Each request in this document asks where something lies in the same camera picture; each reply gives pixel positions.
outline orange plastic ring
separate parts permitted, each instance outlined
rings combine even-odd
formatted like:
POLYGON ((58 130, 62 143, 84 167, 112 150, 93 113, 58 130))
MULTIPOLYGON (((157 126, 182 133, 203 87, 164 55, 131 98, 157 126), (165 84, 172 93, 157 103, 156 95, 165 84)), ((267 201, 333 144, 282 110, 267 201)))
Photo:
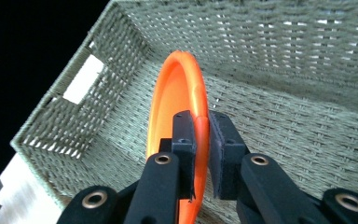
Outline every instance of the orange plastic ring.
POLYGON ((188 52, 175 51, 165 60, 156 83, 147 134, 146 158, 158 153, 161 138, 172 138, 172 118, 190 110, 197 141, 194 189, 196 197, 181 200, 179 223, 196 221, 205 190, 209 120, 205 84, 196 59, 188 52))

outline white surface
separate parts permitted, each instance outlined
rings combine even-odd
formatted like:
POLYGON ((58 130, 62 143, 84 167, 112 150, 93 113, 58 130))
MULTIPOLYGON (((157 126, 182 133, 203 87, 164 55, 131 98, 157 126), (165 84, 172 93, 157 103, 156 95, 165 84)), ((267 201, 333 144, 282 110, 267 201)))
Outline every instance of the white surface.
POLYGON ((36 181, 19 155, 1 174, 0 224, 57 223, 61 210, 36 181))
POLYGON ((66 89, 63 98, 78 105, 102 71, 103 62, 90 55, 66 89))

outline black background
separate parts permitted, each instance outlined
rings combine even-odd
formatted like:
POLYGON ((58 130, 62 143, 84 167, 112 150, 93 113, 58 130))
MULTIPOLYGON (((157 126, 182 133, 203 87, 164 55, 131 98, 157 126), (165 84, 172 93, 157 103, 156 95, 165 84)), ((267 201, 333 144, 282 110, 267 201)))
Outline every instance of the black background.
POLYGON ((0 174, 15 153, 10 140, 107 2, 0 1, 0 174))

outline wicker basket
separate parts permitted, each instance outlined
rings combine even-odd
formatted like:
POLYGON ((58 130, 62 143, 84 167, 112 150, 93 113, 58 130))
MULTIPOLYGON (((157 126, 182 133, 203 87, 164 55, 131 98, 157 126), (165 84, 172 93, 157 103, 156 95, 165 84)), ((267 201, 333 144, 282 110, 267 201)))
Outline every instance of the wicker basket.
MULTIPOLYGON (((209 107, 251 151, 318 198, 358 191, 358 1, 111 2, 11 143, 61 207, 139 178, 154 84, 176 49, 196 56, 209 107), (72 103, 90 55, 103 70, 72 103)), ((207 185, 198 222, 238 222, 207 185)))

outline woven basket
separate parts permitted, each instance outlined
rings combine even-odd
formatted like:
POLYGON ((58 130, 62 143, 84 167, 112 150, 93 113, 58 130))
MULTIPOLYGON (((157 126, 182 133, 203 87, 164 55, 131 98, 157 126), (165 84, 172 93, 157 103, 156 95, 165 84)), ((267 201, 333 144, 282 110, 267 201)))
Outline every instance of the woven basket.
MULTIPOLYGON (((358 1, 111 2, 11 142, 61 207, 140 177, 154 85, 176 49, 196 56, 210 109, 252 152, 318 198, 358 191, 358 1), (72 103, 63 94, 90 55, 103 70, 72 103)), ((198 222, 238 223, 208 181, 198 222)))

